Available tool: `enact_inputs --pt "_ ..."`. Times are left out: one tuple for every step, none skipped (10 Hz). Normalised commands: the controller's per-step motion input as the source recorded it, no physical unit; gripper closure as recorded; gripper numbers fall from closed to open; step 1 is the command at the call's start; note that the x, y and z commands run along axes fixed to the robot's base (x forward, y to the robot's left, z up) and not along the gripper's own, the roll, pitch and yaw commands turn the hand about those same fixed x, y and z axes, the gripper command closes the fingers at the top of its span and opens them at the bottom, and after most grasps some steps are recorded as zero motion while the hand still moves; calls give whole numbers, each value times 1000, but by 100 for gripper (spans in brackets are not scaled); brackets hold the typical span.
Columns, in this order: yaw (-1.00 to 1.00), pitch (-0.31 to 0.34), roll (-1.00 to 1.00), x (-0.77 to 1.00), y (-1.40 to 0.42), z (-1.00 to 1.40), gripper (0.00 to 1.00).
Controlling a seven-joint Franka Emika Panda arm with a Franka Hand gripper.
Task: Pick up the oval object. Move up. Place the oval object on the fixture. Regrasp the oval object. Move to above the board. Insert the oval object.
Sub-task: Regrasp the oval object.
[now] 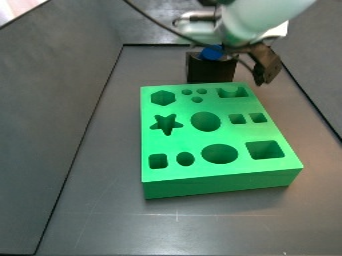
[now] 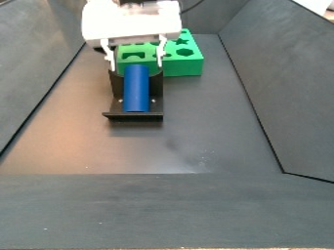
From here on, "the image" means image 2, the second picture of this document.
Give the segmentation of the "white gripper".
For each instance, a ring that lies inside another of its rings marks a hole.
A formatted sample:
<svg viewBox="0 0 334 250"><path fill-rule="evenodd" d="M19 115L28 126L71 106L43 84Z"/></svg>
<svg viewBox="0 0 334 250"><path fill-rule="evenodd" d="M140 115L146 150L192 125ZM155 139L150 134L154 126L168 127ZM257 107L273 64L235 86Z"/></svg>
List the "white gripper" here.
<svg viewBox="0 0 334 250"><path fill-rule="evenodd" d="M115 45L158 40L156 63L162 68L167 39L176 39L180 31L180 6L176 1L119 6L114 0L87 0L83 6L83 39L90 47L102 47L112 71L116 70Z"/></svg>

